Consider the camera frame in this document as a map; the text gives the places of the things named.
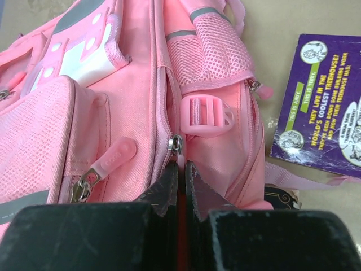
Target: green label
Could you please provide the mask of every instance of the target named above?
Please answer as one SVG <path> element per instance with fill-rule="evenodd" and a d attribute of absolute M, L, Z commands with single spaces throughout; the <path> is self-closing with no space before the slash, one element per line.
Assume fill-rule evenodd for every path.
<path fill-rule="evenodd" d="M 315 81 L 316 81 L 319 67 L 320 67 L 320 63 L 315 63 L 315 64 L 311 65 L 309 80 L 307 81 L 305 95 L 303 96 L 303 100 L 302 100 L 302 104 L 301 104 L 301 111 L 304 113 L 307 113 L 307 110 L 309 109 L 312 92 L 314 90 Z"/>
<path fill-rule="evenodd" d="M 292 130 L 294 121 L 296 120 L 296 115 L 298 111 L 298 106 L 300 105 L 300 100 L 302 97 L 303 87 L 305 86 L 304 83 L 297 82 L 296 90 L 294 92 L 291 109 L 289 111 L 287 125 L 286 125 L 286 131 Z"/>

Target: pink backpack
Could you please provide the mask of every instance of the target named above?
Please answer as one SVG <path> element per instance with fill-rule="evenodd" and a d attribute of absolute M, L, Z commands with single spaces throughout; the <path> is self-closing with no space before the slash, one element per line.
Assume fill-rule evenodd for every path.
<path fill-rule="evenodd" d="M 29 205 L 134 200 L 172 159 L 235 206 L 271 209 L 252 95 L 271 90 L 244 14 L 238 0 L 77 0 L 2 52 L 0 233 Z M 270 183 L 301 180 L 267 167 Z"/>

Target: reflective stripe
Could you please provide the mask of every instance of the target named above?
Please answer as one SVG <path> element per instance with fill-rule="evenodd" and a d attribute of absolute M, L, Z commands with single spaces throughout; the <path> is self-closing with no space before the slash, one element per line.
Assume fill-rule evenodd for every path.
<path fill-rule="evenodd" d="M 204 7 L 199 10 L 196 10 L 190 14 L 190 19 L 191 19 L 192 23 L 198 16 L 203 15 L 205 13 L 218 13 L 222 18 L 229 21 L 226 15 L 220 13 L 214 7 Z"/>
<path fill-rule="evenodd" d="M 0 204 L 0 225 L 10 222 L 14 216 L 27 206 L 45 204 L 49 190 L 44 190 Z"/>
<path fill-rule="evenodd" d="M 196 33 L 195 31 L 192 31 L 192 30 L 175 31 L 175 32 L 173 32 L 173 33 L 168 34 L 168 35 L 165 37 L 165 40 L 168 41 L 168 40 L 170 40 L 171 38 L 174 38 L 174 37 L 187 36 L 187 35 L 196 36 L 197 33 Z"/>

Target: purple book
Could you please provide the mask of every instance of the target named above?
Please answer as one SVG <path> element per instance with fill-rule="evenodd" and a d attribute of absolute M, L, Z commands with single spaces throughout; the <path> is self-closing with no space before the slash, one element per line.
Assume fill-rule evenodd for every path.
<path fill-rule="evenodd" d="M 270 156 L 361 177 L 361 37 L 300 35 Z"/>

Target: plastic buckle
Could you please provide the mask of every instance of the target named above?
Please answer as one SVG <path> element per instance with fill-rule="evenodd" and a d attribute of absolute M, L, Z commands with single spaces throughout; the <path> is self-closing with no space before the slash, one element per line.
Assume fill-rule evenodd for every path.
<path fill-rule="evenodd" d="M 180 102 L 180 130 L 184 134 L 211 138 L 232 129 L 232 109 L 221 98 L 212 95 L 190 95 Z"/>

